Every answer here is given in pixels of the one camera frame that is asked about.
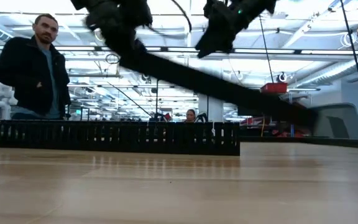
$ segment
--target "person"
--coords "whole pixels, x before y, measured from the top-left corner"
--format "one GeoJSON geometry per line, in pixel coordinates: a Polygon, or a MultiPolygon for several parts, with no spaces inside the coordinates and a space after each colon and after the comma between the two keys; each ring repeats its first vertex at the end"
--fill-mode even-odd
{"type": "Polygon", "coordinates": [[[17,111],[12,119],[63,119],[70,104],[65,58],[53,46],[58,22],[42,14],[31,39],[14,37],[0,54],[0,82],[15,90],[17,111]]]}
{"type": "Polygon", "coordinates": [[[196,112],[193,109],[189,109],[186,112],[186,120],[185,120],[185,122],[186,123],[192,123],[192,122],[195,121],[195,119],[196,119],[196,112]]]}

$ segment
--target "table surface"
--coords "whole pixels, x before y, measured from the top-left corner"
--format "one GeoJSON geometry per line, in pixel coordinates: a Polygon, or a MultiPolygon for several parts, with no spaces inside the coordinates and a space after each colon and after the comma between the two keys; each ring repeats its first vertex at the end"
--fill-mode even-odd
{"type": "Polygon", "coordinates": [[[358,223],[358,149],[241,153],[0,149],[0,224],[358,223]]]}

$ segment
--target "red object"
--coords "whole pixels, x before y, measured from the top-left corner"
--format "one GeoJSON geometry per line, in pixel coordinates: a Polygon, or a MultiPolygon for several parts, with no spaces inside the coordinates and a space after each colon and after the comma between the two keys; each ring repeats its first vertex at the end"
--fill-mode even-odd
{"type": "Polygon", "coordinates": [[[268,83],[260,90],[262,93],[286,93],[287,86],[287,83],[268,83]]]}

